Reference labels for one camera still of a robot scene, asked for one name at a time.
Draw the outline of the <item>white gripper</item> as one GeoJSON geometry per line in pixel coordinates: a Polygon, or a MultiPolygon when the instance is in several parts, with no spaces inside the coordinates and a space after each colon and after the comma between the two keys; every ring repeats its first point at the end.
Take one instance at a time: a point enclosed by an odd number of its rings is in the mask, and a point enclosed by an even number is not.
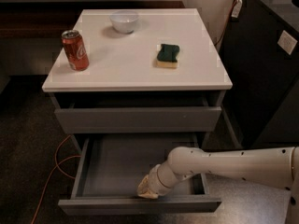
{"type": "Polygon", "coordinates": [[[146,175],[137,187],[137,195],[145,199],[157,199],[160,196],[168,194],[172,189],[165,186],[158,176],[157,164],[149,171],[149,175],[146,175]]]}

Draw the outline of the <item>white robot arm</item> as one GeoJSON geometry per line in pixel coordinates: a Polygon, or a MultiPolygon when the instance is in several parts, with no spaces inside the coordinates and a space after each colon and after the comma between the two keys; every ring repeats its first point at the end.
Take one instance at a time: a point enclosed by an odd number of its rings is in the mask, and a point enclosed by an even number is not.
{"type": "Polygon", "coordinates": [[[210,173],[268,187],[291,190],[287,224],[299,224],[299,147],[205,152],[197,147],[176,147],[165,162],[142,179],[137,195],[156,199],[178,183],[210,173]]]}

